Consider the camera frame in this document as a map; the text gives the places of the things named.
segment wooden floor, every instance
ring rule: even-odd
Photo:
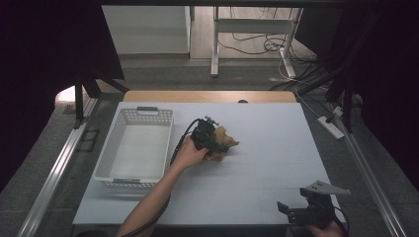
[[[288,19],[292,9],[287,8],[229,8],[220,7],[220,18],[249,18],[249,19]],[[284,35],[268,36],[274,43],[281,44],[280,39]],[[278,51],[269,51],[262,54],[253,54],[266,51],[264,42],[267,40],[265,35],[255,34],[219,34],[219,42],[252,54],[240,52],[234,49],[223,47],[219,44],[219,58],[280,58]],[[195,7],[195,20],[191,25],[191,59],[211,58],[213,41],[213,8]],[[301,57],[310,57],[313,53],[297,40],[293,41],[293,51]]]

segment white power strip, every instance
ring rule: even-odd
[[[326,122],[327,118],[326,117],[320,117],[317,119],[318,122],[320,122],[320,124],[326,128],[326,130],[328,130],[330,132],[330,134],[333,135],[333,137],[335,137],[337,140],[341,139],[342,137],[344,137],[345,135],[342,133],[342,131],[339,130],[339,128],[337,128],[335,126],[335,124],[333,124],[332,122]]]

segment black device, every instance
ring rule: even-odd
[[[214,124],[218,125],[218,123],[210,117],[205,117],[205,119],[198,118],[198,125],[194,128],[191,134],[195,147],[197,147],[198,150],[207,148],[209,150],[208,155],[211,155],[213,152],[227,152],[229,148],[228,146],[220,145],[214,141]]]
[[[307,199],[307,208],[289,208],[277,201],[278,211],[288,217],[289,223],[299,226],[315,225],[323,229],[332,220],[335,220],[341,229],[343,228],[342,223],[336,217],[336,207],[333,205],[330,195],[348,195],[351,193],[350,191],[317,181],[306,188],[300,188],[299,192]]]

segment basket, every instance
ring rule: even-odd
[[[93,178],[114,188],[154,187],[170,165],[172,126],[171,110],[117,110]]]

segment white wall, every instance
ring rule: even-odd
[[[189,53],[189,7],[102,8],[118,54]]]

